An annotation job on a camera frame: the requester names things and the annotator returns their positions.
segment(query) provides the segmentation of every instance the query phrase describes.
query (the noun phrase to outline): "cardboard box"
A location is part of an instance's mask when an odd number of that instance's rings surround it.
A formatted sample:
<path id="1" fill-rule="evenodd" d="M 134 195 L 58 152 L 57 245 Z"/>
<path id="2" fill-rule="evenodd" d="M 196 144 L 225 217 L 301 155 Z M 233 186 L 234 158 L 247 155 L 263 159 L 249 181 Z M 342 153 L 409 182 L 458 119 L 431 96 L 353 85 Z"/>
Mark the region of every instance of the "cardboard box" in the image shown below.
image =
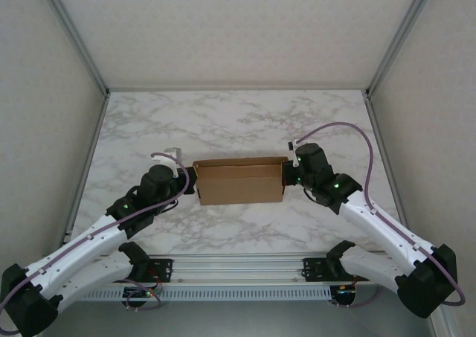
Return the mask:
<path id="1" fill-rule="evenodd" d="M 195 161 L 201 205 L 283 201 L 282 163 L 287 157 Z"/>

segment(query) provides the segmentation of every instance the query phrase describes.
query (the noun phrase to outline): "gray wall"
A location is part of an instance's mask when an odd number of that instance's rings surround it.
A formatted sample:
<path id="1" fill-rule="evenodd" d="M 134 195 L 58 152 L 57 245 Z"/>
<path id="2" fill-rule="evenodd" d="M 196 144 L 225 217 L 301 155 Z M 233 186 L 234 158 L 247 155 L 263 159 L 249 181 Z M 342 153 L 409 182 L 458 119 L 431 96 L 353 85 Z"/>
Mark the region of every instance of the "gray wall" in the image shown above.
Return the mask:
<path id="1" fill-rule="evenodd" d="M 102 99 L 45 0 L 0 0 L 0 272 L 57 248 Z"/>
<path id="2" fill-rule="evenodd" d="M 410 226 L 457 254 L 476 336 L 476 0 L 429 0 L 383 86 L 376 116 Z"/>
<path id="3" fill-rule="evenodd" d="M 359 298 L 374 294 L 361 287 Z M 76 303 L 42 337 L 429 337 L 428 320 L 415 317 L 385 291 L 371 305 L 336 309 L 327 301 L 175 302 L 147 312 L 120 303 Z"/>

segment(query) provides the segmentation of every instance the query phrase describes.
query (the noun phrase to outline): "white marble tabletop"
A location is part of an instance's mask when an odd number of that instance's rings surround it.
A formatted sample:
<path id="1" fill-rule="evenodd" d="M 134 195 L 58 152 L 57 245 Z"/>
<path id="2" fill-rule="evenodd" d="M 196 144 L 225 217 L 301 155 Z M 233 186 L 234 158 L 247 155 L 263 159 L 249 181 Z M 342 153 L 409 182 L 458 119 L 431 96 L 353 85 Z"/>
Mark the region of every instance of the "white marble tabletop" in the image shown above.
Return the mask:
<path id="1" fill-rule="evenodd" d="M 153 165 L 152 152 L 180 147 L 187 166 L 208 158 L 289 156 L 288 141 L 330 121 L 355 123 L 371 137 L 376 162 L 370 194 L 397 217 L 358 91 L 113 93 L 73 237 L 140 182 Z M 324 148 L 334 171 L 363 184 L 368 151 L 357 132 L 329 128 L 310 141 Z M 202 207 L 196 195 L 183 196 L 175 210 L 133 238 L 149 254 L 328 251 L 344 239 L 379 250 L 345 219 L 310 202 L 299 187 L 287 187 L 281 203 Z"/>

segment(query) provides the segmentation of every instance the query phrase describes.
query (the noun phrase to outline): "purple cable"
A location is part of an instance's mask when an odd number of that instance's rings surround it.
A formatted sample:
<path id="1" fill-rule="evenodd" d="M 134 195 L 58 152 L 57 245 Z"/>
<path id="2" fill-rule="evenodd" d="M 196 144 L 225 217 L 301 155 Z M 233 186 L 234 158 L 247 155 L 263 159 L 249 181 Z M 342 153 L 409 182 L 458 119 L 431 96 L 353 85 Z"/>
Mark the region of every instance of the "purple cable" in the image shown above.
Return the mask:
<path id="1" fill-rule="evenodd" d="M 352 304 L 352 305 L 345 305 L 346 309 L 356 309 L 358 307 L 363 307 L 365 305 L 368 305 L 368 304 L 371 304 L 372 302 L 374 302 L 377 298 L 379 298 L 379 296 L 383 293 L 384 291 L 384 288 L 383 286 L 379 286 L 379 289 L 377 290 L 377 292 L 375 293 L 374 296 L 372 296 L 371 298 L 369 298 L 368 300 L 364 301 L 364 302 L 359 302 L 358 304 Z M 338 304 L 337 302 L 335 301 L 331 301 L 331 304 L 334 305 L 334 306 L 337 306 L 337 308 L 339 308 L 340 304 Z"/>
<path id="2" fill-rule="evenodd" d="M 181 169 L 183 169 L 184 171 L 184 174 L 185 174 L 185 186 L 184 188 L 177 193 L 176 196 L 174 196 L 173 198 L 171 199 L 168 199 L 167 201 L 163 201 L 161 203 L 158 203 L 156 205 L 151 205 L 149 207 L 146 207 L 146 208 L 143 208 L 137 212 L 134 212 L 133 214 L 130 214 L 128 216 L 125 216 L 123 219 L 119 219 L 118 221 L 116 222 L 113 222 L 113 223 L 110 223 L 108 225 L 104 225 L 102 228 L 99 228 L 97 229 L 96 231 L 93 231 L 90 235 L 92 237 L 102 233 L 103 231 L 106 231 L 112 227 L 115 227 L 116 225 L 119 225 L 119 224 L 122 224 L 124 223 L 125 221 L 129 220 L 129 219 L 132 219 L 142 213 L 145 213 L 147 211 L 150 211 L 152 209 L 156 209 L 156 208 L 159 208 L 159 207 L 162 207 L 163 205 L 169 205 L 170 203 L 172 203 L 173 201 L 175 201 L 177 198 L 179 198 L 182 194 L 184 194 L 184 192 L 187 190 L 188 188 L 188 185 L 190 183 L 190 176 L 188 175 L 188 172 L 187 172 L 187 169 L 185 168 L 185 166 L 179 161 L 177 160 L 175 157 L 171 156 L 171 155 L 168 155 L 166 153 L 152 153 L 150 156 L 151 157 L 154 157 L 156 155 L 159 155 L 159 156 L 163 156 L 163 157 L 166 157 L 166 158 L 169 158 L 171 159 L 172 161 L 174 161 L 178 166 L 180 166 Z M 67 254 L 69 254 L 70 252 L 72 252 L 75 248 L 77 248 L 78 246 L 80 246 L 81 244 L 83 244 L 84 242 L 87 242 L 89 240 L 88 237 L 84 237 L 82 238 L 81 240 L 78 240 L 76 243 L 74 243 L 73 245 L 67 247 L 66 250 L 64 250 L 63 253 L 61 254 L 58 254 L 58 256 L 56 256 L 55 258 L 51 259 L 46 265 L 44 265 L 41 269 L 43 270 L 47 270 L 49 269 L 50 267 L 52 267 L 52 265 L 54 265 L 56 262 L 58 262 L 58 260 L 62 259 L 64 256 L 66 256 Z M 5 299 L 1 302 L 0 304 L 0 314 L 3 312 L 3 310 L 5 309 L 5 307 L 7 306 L 8 302 L 10 301 L 10 299 L 23 287 L 25 286 L 27 283 L 31 282 L 35 277 L 37 277 L 39 275 L 39 271 L 37 272 L 34 272 L 32 275 L 30 275 L 29 277 L 27 277 L 26 279 L 24 279 L 21 283 L 19 283 L 17 286 L 15 286 L 12 291 L 10 291 L 10 293 L 5 297 Z M 0 327 L 0 335 L 3 335 L 3 336 L 14 336 L 16 334 L 19 334 L 19 331 L 6 331 L 6 330 L 3 330 L 1 327 Z"/>
<path id="3" fill-rule="evenodd" d="M 135 294 L 137 294 L 140 291 L 151 292 L 152 296 L 157 300 L 158 303 L 155 306 L 152 306 L 152 307 L 137 307 L 137 308 L 135 308 L 136 312 L 137 311 L 151 311 L 153 309 L 158 309 L 160 306 L 162 306 L 161 299 L 159 298 L 159 296 L 157 295 L 157 293 L 154 290 L 149 289 L 148 287 L 145 287 L 141 283 L 138 283 L 137 281 L 134 281 L 134 280 L 123 279 L 121 281 L 124 282 L 124 283 L 133 283 L 134 285 L 136 285 L 138 287 L 137 290 L 132 291 L 129 294 L 129 296 L 127 296 L 127 299 L 126 299 L 127 309 L 129 309 L 129 302 L 130 302 L 131 297 L 134 296 Z"/>
<path id="4" fill-rule="evenodd" d="M 370 176 L 372 175 L 372 167 L 373 167 L 373 148 L 372 148 L 372 143 L 370 142 L 370 139 L 368 138 L 367 134 L 365 134 L 364 130 L 362 130 L 360 127 L 353 123 L 347 123 L 346 121 L 336 121 L 333 123 L 326 123 L 323 126 L 318 127 L 317 129 L 312 130 L 310 133 L 304 135 L 302 138 L 296 141 L 296 144 L 301 143 L 302 141 L 306 140 L 309 136 L 314 135 L 316 132 L 321 131 L 322 129 L 326 129 L 327 127 L 331 126 L 348 126 L 352 127 L 353 129 L 357 130 L 360 135 L 363 136 L 365 139 L 365 142 L 367 142 L 367 146 L 369 148 L 369 167 L 367 169 L 367 176 L 365 177 L 365 183 L 364 183 L 364 196 L 365 196 L 365 201 L 367 202 L 367 205 L 371 210 L 374 210 L 375 207 L 373 206 L 372 202 L 370 201 L 369 197 L 369 185 L 370 185 Z M 407 234 L 405 234 L 401 229 L 399 229 L 397 226 L 395 226 L 389 219 L 385 218 L 380 212 L 376 210 L 376 215 L 378 218 L 380 218 L 381 221 L 383 221 L 386 225 L 388 225 L 390 228 L 392 228 L 399 236 L 401 236 L 403 239 L 405 239 L 409 244 L 415 245 L 416 242 L 411 239 Z M 454 287 L 454 289 L 457 291 L 458 295 L 460 296 L 460 300 L 456 302 L 443 302 L 443 305 L 448 305 L 448 306 L 462 306 L 466 302 L 466 297 L 463 293 L 463 290 L 460 288 L 460 286 L 457 284 L 457 282 L 454 280 L 454 278 L 449 274 L 449 272 L 443 267 L 443 265 L 438 262 L 428 251 L 426 251 L 424 248 L 419 247 L 418 250 L 424 254 L 448 279 L 450 284 Z"/>

